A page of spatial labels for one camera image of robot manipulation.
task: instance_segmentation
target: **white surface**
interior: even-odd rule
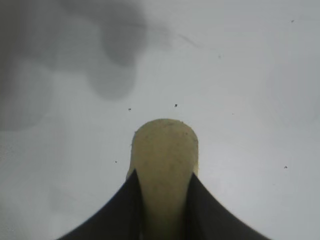
[[[233,214],[320,239],[320,1],[0,3],[0,235],[72,230],[123,184],[134,131],[174,118]]]

